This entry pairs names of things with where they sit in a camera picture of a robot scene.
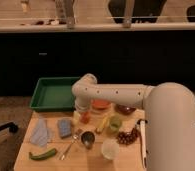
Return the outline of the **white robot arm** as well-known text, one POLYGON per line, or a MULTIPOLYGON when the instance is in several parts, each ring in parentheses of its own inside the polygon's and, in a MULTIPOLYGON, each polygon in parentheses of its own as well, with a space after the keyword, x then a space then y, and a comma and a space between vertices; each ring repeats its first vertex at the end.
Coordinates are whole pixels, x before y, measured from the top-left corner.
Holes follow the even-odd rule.
POLYGON ((144 111, 147 171, 195 171, 195 95, 184 85, 99 84, 86 74, 72 93, 78 112, 86 112, 93 99, 144 111))

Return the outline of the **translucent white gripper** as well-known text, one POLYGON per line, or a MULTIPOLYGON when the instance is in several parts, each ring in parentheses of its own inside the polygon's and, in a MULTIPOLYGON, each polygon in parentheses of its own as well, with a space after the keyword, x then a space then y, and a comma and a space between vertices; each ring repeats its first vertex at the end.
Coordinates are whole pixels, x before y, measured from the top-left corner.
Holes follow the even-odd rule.
POLYGON ((90 100, 85 100, 85 99, 76 99, 75 100, 74 107, 75 107, 75 110, 80 114, 80 118, 81 118, 82 113, 84 113, 84 112, 90 113, 90 105, 91 105, 90 100))

